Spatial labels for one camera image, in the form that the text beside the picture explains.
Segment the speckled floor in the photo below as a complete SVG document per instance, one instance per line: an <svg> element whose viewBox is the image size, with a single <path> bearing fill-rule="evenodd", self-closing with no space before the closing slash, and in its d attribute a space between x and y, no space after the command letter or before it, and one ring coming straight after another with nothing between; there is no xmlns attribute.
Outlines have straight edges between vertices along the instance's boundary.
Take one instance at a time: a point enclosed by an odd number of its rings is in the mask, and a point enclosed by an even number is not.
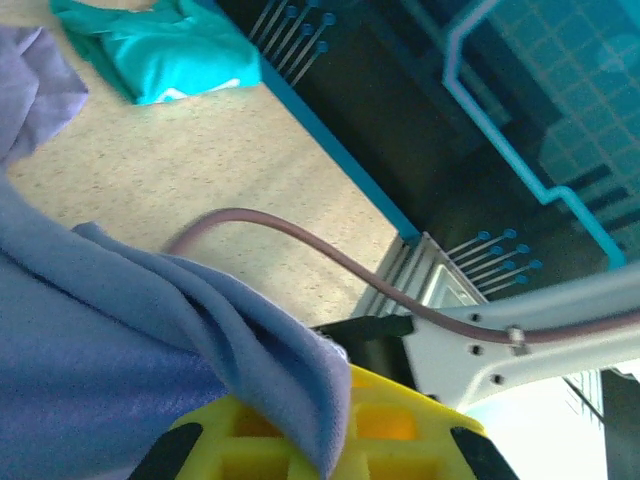
<svg viewBox="0 0 640 480"><path fill-rule="evenodd" d="M95 220L116 239L155 251L208 210L255 208L376 268L395 230L266 87L129 105L71 49L47 5L5 0L0 22L52 30L90 97L58 137L10 169L34 206L67 226ZM348 317L364 290L308 247L262 227L223 226L189 256L236 275L309 325Z"/></svg>

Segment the lavender towel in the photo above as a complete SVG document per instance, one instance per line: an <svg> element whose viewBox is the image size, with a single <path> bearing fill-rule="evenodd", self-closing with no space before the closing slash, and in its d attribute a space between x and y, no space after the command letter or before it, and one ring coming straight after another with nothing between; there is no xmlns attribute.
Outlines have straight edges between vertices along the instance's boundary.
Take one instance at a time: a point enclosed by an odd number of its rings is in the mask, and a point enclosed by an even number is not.
<svg viewBox="0 0 640 480"><path fill-rule="evenodd" d="M49 32L0 25L0 168L55 136L87 95Z"/></svg>
<svg viewBox="0 0 640 480"><path fill-rule="evenodd" d="M68 231L0 175L0 468L86 478L139 461L232 392L328 477L350 373L333 344L234 278L96 225Z"/></svg>

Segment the yellow plastic part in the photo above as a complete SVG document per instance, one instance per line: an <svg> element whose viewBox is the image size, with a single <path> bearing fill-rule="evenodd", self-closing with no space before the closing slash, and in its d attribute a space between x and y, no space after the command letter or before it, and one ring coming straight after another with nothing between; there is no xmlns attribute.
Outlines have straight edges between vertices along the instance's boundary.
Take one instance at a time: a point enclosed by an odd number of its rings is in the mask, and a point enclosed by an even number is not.
<svg viewBox="0 0 640 480"><path fill-rule="evenodd" d="M486 436L475 420L352 366L347 441L331 480L475 480L451 428ZM303 454L231 396L180 418L203 432L176 480L317 480Z"/></svg>

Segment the teal cloth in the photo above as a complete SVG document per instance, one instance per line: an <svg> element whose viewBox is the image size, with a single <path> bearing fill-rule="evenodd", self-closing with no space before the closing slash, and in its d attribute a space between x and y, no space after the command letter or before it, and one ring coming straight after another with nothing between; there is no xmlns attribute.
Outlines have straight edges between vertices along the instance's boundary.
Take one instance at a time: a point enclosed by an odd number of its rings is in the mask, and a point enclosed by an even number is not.
<svg viewBox="0 0 640 480"><path fill-rule="evenodd" d="M133 12L50 0L77 52L129 101L260 83L260 53L216 6L159 0Z"/></svg>

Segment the blue trim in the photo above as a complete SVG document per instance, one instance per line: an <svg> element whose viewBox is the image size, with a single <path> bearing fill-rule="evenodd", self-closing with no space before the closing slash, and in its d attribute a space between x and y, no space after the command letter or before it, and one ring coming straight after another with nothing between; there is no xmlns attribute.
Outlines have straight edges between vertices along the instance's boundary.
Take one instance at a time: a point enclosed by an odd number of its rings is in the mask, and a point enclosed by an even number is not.
<svg viewBox="0 0 640 480"><path fill-rule="evenodd" d="M313 136L325 152L358 186L369 200L398 230L407 243L417 243L421 234L404 213L382 191L338 139L329 131L298 94L280 76L273 66L262 58L262 77L269 90L287 107L300 124Z"/></svg>
<svg viewBox="0 0 640 480"><path fill-rule="evenodd" d="M487 114L476 103L469 92L458 80L462 57L462 43L471 31L491 12L500 0L482 0L474 8L466 12L456 21L447 35L447 51L445 56L445 70L442 83L460 104L462 109L471 117L487 139L504 157L513 171L520 177L531 193L542 205L548 205L556 200L563 200L576 218L582 223L600 248L609 257L609 269L624 266L626 258L611 235L600 225L600 222L589 211L576 193L566 186L547 189L529 168L522 157L516 152L509 140L495 126Z"/></svg>

